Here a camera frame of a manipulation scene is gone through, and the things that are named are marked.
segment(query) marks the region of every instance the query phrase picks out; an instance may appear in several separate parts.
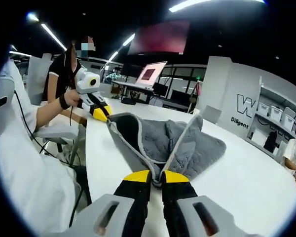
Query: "laptop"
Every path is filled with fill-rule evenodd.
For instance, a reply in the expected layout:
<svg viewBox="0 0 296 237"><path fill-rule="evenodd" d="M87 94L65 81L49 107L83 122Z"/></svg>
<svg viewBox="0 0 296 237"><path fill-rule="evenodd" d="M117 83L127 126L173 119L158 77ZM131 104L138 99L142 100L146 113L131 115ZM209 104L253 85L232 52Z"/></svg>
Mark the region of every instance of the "laptop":
<svg viewBox="0 0 296 237"><path fill-rule="evenodd" d="M147 64L135 83L112 80L113 83L153 91L153 85L167 62Z"/></svg>

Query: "black ceiling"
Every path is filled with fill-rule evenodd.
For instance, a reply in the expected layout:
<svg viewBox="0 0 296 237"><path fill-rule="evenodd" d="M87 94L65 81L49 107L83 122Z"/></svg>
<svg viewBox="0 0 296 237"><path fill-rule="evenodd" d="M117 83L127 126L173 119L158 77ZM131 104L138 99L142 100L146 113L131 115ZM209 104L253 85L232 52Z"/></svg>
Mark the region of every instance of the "black ceiling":
<svg viewBox="0 0 296 237"><path fill-rule="evenodd" d="M183 0L96 1L84 9L63 6L62 11L37 10L36 13L65 45L76 36L92 36L96 51L91 56L105 59L141 26L187 19L191 28L184 55L127 56L128 48L124 48L114 61L206 64L210 55L226 56L296 85L296 0L269 0L267 4L221 0L199 3L176 13L168 10L180 2ZM15 29L13 44L18 51L34 56L63 52L38 23L28 22Z"/></svg>

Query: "monitor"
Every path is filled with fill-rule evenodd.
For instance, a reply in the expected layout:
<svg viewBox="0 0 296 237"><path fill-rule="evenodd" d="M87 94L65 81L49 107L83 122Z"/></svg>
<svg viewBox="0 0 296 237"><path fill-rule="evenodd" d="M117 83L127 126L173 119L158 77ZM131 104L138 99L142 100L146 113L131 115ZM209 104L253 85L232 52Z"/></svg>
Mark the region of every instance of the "monitor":
<svg viewBox="0 0 296 237"><path fill-rule="evenodd" d="M147 64L138 77L136 84L153 86L167 62Z"/></svg>
<svg viewBox="0 0 296 237"><path fill-rule="evenodd" d="M124 76L138 78L142 71L143 71L143 67L141 67L141 66L124 64L122 71L120 73L121 73L121 75L124 75Z"/></svg>
<svg viewBox="0 0 296 237"><path fill-rule="evenodd" d="M190 22L169 21L139 29L128 54L173 52L183 54Z"/></svg>
<svg viewBox="0 0 296 237"><path fill-rule="evenodd" d="M155 83L153 85L153 92L156 95L166 96L167 91L168 91L168 87L166 85L159 84L159 83Z"/></svg>
<svg viewBox="0 0 296 237"><path fill-rule="evenodd" d="M190 94L177 91L177 90L172 90L172 94L170 97L171 102L177 103L179 105L185 105L189 106L189 98L191 97Z"/></svg>

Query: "laptop screen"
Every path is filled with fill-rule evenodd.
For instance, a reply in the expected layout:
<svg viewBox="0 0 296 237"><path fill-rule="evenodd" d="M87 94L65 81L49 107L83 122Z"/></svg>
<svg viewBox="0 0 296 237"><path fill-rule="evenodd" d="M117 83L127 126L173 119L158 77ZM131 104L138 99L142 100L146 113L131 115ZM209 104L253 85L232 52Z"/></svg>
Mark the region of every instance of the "laptop screen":
<svg viewBox="0 0 296 237"><path fill-rule="evenodd" d="M138 77L136 84L153 86L167 62L147 64Z"/></svg>

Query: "white shirt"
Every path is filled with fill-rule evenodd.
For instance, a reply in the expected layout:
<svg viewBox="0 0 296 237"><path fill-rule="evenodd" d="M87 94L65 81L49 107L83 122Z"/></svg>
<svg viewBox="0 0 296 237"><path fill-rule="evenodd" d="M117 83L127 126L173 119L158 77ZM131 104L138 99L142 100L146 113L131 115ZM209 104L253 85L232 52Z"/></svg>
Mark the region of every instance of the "white shirt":
<svg viewBox="0 0 296 237"><path fill-rule="evenodd" d="M296 139L289 140L287 147L284 151L283 157L284 159L287 158L291 162L296 164ZM293 175L295 174L295 170L288 169L287 167L286 169L290 171Z"/></svg>
<svg viewBox="0 0 296 237"><path fill-rule="evenodd" d="M6 66L14 80L26 123L34 132L37 107L30 104L15 64L9 61ZM13 96L12 107L6 116L5 130L0 135L3 188L16 211L36 235L63 232L68 228L79 192L75 172L57 159L38 153L24 126L16 95Z"/></svg>

